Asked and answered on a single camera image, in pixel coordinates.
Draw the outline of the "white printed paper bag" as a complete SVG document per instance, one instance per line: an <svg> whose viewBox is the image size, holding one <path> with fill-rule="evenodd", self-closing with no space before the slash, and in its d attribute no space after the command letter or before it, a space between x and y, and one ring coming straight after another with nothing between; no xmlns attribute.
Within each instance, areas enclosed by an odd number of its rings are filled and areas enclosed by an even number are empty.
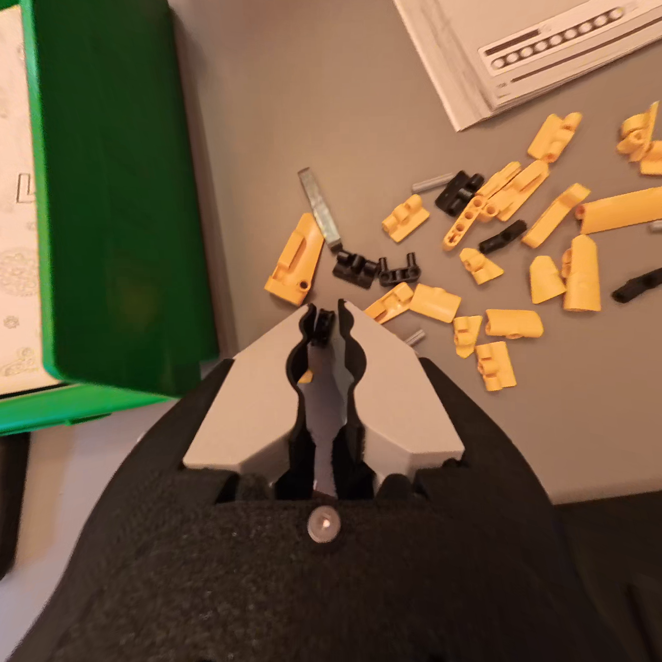
<svg viewBox="0 0 662 662"><path fill-rule="evenodd" d="M1 398L58 384L42 362L36 179L22 12L1 9Z"/></svg>

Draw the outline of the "green storage bin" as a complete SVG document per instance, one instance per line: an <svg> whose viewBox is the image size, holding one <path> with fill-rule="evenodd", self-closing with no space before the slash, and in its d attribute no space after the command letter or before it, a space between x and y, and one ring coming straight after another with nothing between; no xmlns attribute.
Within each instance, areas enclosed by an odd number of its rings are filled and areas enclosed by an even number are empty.
<svg viewBox="0 0 662 662"><path fill-rule="evenodd" d="M19 344L1 372L45 368L56 384L10 387L1 434L34 432L176 399L218 356L203 233L167 1L2 1L27 75L42 351Z"/></svg>

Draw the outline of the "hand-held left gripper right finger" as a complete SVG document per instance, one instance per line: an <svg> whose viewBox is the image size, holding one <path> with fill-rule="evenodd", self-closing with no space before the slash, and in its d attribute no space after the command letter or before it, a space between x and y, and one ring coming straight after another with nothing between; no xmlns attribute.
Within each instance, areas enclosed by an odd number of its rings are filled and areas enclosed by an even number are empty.
<svg viewBox="0 0 662 662"><path fill-rule="evenodd" d="M465 446L415 350L352 302L339 299L337 313L336 496L371 499L392 475L412 482L419 470L461 459Z"/></svg>

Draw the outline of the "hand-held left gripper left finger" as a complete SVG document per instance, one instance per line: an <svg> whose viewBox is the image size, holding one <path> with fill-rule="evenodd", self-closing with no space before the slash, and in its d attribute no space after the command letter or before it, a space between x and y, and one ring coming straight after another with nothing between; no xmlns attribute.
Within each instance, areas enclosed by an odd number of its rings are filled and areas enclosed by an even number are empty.
<svg viewBox="0 0 662 662"><path fill-rule="evenodd" d="M256 475L278 499L311 498L316 445L299 379L316 318L317 308L304 305L235 355L183 457L186 468Z"/></svg>

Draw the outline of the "pile of yellow brick pieces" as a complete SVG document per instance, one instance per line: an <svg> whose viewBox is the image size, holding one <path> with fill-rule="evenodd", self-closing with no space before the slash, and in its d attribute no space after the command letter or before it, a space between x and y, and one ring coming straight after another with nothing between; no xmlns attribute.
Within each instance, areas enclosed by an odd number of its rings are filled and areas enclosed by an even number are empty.
<svg viewBox="0 0 662 662"><path fill-rule="evenodd" d="M484 178L465 171L428 179L411 188L412 194L394 208L382 222L385 234L401 243L426 222L430 212L421 194L440 189L435 207L453 219L442 239L442 249L451 252L477 222L506 222L550 175L550 167L574 138L583 119L580 112L564 117L549 115L531 141L526 166L511 161ZM567 312L600 312L599 254L591 235L649 224L661 229L661 187L586 203L591 190L574 183L559 194L531 227L515 220L500 232L481 241L478 248L463 248L459 259L476 285L484 285L504 275L504 269L489 259L513 242L539 249L571 213L580 223L575 236L557 267L549 255L536 255L528 268L530 298L534 305L562 297ZM271 296L300 307L311 290L322 246L326 244L313 217L305 213L279 256L265 283ZM537 339L543 334L542 319L534 310L487 309L483 316L460 316L461 297L440 287L419 283L422 275L415 253L407 254L404 267L391 269L386 258L371 261L344 249L335 254L332 275L346 283L369 290L373 282L386 289L365 313L384 324L404 312L415 312L429 319L453 325L456 354L463 359L475 356L477 369L488 392L516 386L514 369L503 339Z"/></svg>

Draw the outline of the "black pin connector piece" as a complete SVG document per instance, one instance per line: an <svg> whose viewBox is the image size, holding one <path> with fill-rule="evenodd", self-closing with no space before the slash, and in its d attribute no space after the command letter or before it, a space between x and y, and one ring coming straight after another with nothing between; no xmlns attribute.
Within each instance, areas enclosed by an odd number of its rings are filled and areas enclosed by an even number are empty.
<svg viewBox="0 0 662 662"><path fill-rule="evenodd" d="M336 313L335 310L320 309L318 311L310 344L314 347L327 347L333 333Z"/></svg>

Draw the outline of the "instruction booklet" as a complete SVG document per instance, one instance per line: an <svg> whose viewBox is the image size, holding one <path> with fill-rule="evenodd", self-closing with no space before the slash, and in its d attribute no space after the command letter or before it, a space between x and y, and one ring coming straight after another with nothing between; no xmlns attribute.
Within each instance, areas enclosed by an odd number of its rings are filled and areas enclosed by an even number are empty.
<svg viewBox="0 0 662 662"><path fill-rule="evenodd" d="M394 1L455 131L661 39L660 1Z"/></svg>

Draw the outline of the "grey desk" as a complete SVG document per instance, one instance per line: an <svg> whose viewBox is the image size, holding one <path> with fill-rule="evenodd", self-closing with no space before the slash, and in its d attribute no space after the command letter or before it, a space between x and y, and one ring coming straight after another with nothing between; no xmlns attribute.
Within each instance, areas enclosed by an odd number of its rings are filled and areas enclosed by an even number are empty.
<svg viewBox="0 0 662 662"><path fill-rule="evenodd" d="M263 285L307 209L311 167L343 240L403 262L381 222L410 186L523 160L550 113L583 121L550 178L522 208L534 221L567 186L591 200L659 185L616 153L620 123L661 99L661 44L457 134L391 1L174 1L201 189L214 307L231 353L290 312ZM646 226L592 236L602 310L542 305L541 339L509 343L517 387L486 393L448 325L406 314L424 356L517 444L555 502L661 489L661 288L629 304L610 293L661 265Z"/></svg>

